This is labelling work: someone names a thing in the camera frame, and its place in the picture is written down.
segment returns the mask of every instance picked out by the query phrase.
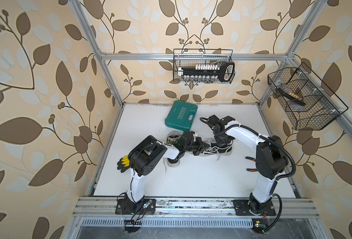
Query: wire basket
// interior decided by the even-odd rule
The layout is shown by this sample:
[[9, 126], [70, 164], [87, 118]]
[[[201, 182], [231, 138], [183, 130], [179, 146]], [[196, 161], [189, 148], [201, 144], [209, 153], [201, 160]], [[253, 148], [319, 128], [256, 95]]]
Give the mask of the wire basket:
[[235, 76], [233, 50], [174, 49], [173, 79], [185, 83], [230, 84]]
[[[287, 67], [268, 75], [268, 85], [286, 112], [295, 130], [322, 130], [336, 117], [344, 113], [347, 105], [334, 93], [322, 79], [332, 96], [317, 87], [307, 76], [307, 65]], [[335, 106], [331, 101], [339, 102]]]

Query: metal grate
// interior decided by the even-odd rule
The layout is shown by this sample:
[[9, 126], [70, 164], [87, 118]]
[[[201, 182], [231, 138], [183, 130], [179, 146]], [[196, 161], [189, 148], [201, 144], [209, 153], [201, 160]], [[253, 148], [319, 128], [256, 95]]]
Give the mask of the metal grate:
[[[131, 217], [87, 217], [82, 226], [123, 227], [124, 219]], [[143, 227], [214, 227], [214, 228], [252, 228], [251, 218], [156, 218], [145, 217], [140, 220]]]
[[235, 76], [233, 50], [174, 49], [173, 81], [230, 84]]
[[[322, 130], [348, 107], [324, 82], [323, 89], [316, 87], [305, 69], [301, 65], [273, 72], [268, 75], [268, 84], [295, 130]], [[334, 106], [323, 91], [337, 97], [346, 109]]]

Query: mounting plate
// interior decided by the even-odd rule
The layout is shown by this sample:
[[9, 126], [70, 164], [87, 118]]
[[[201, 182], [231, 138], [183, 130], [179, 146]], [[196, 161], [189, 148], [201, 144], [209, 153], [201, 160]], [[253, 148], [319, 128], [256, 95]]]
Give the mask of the mounting plate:
[[[249, 209], [246, 208], [248, 207], [248, 202], [249, 202], [249, 199], [233, 200], [236, 216], [254, 216], [252, 213], [249, 212]], [[270, 204], [267, 207], [265, 207], [265, 211], [266, 211], [266, 216], [276, 215], [272, 202], [270, 202]]]
[[[147, 203], [149, 200], [152, 200], [151, 206], [147, 207], [145, 209], [145, 214], [146, 215], [153, 215], [154, 211], [156, 209], [156, 199], [153, 198], [145, 198], [143, 199], [143, 204]], [[115, 214], [117, 215], [132, 215], [131, 211], [126, 210], [127, 204], [124, 198], [118, 199], [117, 200], [117, 205], [116, 205], [116, 210]]]

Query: ventilation grille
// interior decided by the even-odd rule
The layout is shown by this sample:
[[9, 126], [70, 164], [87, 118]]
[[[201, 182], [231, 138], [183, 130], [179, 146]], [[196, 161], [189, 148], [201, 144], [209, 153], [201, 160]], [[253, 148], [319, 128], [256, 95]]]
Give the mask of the ventilation grille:
[[[140, 220], [143, 227], [214, 227], [214, 228], [252, 228], [250, 218], [155, 218]], [[82, 226], [124, 226], [124, 217], [87, 217]]]

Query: black and yellow glove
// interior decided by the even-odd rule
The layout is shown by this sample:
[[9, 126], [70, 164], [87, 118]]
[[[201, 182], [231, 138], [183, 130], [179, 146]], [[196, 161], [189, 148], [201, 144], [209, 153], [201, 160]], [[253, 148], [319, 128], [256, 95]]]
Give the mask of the black and yellow glove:
[[129, 159], [128, 156], [122, 157], [119, 162], [117, 163], [117, 169], [120, 170], [120, 172], [124, 172], [127, 169], [129, 169]]

